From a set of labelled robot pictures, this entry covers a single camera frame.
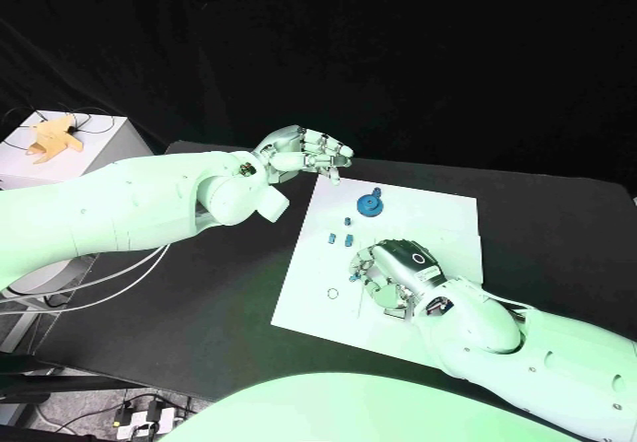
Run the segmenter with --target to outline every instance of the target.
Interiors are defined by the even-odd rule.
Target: black background
[[[177,139],[252,146],[299,124],[360,157],[583,176],[637,194],[635,8],[2,2],[0,109],[99,106],[155,152]]]

